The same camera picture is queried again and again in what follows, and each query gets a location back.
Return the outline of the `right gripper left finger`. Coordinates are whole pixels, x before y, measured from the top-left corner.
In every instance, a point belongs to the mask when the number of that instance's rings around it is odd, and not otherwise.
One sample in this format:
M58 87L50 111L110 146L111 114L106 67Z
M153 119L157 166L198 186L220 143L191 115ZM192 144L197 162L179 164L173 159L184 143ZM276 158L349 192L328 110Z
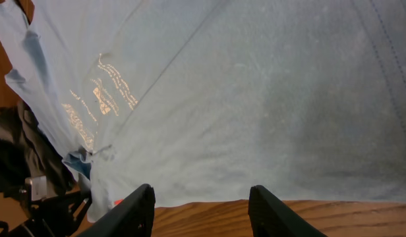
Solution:
M154 189L143 184L78 237L150 237L155 203Z

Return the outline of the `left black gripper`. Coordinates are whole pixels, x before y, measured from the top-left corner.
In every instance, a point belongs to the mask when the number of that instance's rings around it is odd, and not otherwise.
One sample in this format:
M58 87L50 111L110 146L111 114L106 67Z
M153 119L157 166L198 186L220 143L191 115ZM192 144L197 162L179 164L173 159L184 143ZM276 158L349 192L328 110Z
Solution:
M82 191L31 201L25 184L0 189L0 193L4 198L18 198L28 217L12 230L7 222L0 221L0 236L70 236L92 204L91 193Z

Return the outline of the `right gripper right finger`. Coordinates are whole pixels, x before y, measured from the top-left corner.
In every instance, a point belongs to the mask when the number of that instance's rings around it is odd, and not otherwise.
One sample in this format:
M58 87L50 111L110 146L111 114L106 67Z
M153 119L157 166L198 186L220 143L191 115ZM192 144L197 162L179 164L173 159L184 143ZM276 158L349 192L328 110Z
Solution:
M254 237L325 237L262 185L250 189L248 215Z

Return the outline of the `light blue printed t-shirt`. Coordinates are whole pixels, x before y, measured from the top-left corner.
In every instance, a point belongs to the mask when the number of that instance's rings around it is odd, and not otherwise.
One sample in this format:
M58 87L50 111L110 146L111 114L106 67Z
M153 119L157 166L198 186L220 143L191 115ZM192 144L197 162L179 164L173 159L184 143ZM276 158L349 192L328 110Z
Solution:
M160 207L406 202L406 1L0 3L5 79L97 221L141 184Z

